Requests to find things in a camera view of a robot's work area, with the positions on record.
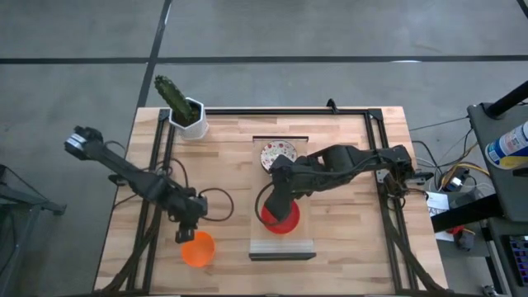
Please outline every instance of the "wooden tabletop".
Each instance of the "wooden tabletop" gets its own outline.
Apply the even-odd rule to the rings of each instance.
[[[379,108],[383,110],[389,145],[405,145],[414,158],[403,108]],[[127,159],[137,167],[149,165],[158,112],[158,108],[138,109],[127,154]],[[350,295],[394,292],[372,172],[362,173],[348,185],[303,198],[309,201],[315,258],[303,262],[251,262],[248,258],[254,215],[252,168],[260,166],[253,164],[253,136],[308,136],[308,153],[332,144],[368,149],[361,115],[207,117],[210,130],[206,137],[195,142],[185,142],[177,137],[172,156],[185,165],[190,185],[197,190],[221,187],[228,191],[233,197],[235,211],[225,222],[199,222],[199,230],[210,233],[216,241],[214,260],[204,268],[191,268],[182,261],[180,246],[174,242],[177,224],[171,223],[164,214],[153,268],[152,294]],[[177,164],[172,167],[172,177],[183,183],[182,170]],[[131,194],[130,189],[121,188],[116,201]],[[229,211],[229,203],[221,194],[211,192],[208,200],[209,217],[222,217]],[[114,210],[95,289],[108,284],[130,255],[140,202],[141,198],[136,197]],[[407,196],[403,212],[412,251],[435,281],[446,287],[423,196]],[[401,254],[398,261],[405,280]],[[143,275],[142,268],[140,266],[139,277]]]

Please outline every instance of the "gray floor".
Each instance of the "gray floor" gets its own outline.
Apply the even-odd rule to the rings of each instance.
[[[162,5],[6,0],[0,58],[148,57]],[[160,56],[526,54],[527,29],[515,0],[186,0],[172,4]],[[0,64],[0,163],[68,204],[63,217],[40,218],[21,295],[91,289],[116,188],[108,170],[69,156],[63,141],[75,125],[91,125],[126,143],[145,69]],[[154,72],[207,106],[321,106],[331,97],[341,106],[404,106],[412,128],[495,101],[528,78],[528,62],[158,65]],[[163,105],[152,88],[146,105]],[[468,129],[463,120],[412,137],[440,158]],[[482,162],[477,153],[471,160]],[[476,293],[489,282],[478,259],[443,261],[451,289]]]

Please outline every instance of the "orange cup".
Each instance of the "orange cup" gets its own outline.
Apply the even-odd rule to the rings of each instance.
[[[203,267],[215,255],[215,240],[204,231],[196,231],[193,241],[181,245],[181,258],[187,265]]]

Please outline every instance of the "white pot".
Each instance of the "white pot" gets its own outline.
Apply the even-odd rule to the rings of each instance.
[[[177,131],[179,132],[179,135],[181,135],[183,139],[186,139],[186,140],[202,139],[204,138],[205,134],[207,133],[207,130],[209,129],[209,125],[207,124],[207,119],[205,118],[204,105],[192,98],[187,97],[186,99],[200,106],[200,119],[196,121],[194,124],[188,125],[187,127],[183,127],[179,125],[177,122],[172,120],[172,109],[171,109],[171,114],[169,115],[168,120],[171,123],[171,125],[176,127]]]

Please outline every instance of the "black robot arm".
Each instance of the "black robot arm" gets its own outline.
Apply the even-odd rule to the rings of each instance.
[[[294,162],[280,155],[270,168],[274,189],[264,207],[282,221],[294,199],[345,185],[362,172],[380,169],[389,170],[392,181],[403,186],[414,175],[411,157],[402,145],[376,150],[333,145]]]
[[[180,186],[163,174],[137,168],[108,149],[101,132],[93,128],[75,127],[64,148],[80,160],[94,160],[108,167],[126,180],[135,194],[166,210],[171,221],[180,223],[177,243],[194,239],[198,219],[207,215],[207,199],[198,196],[195,188]]]

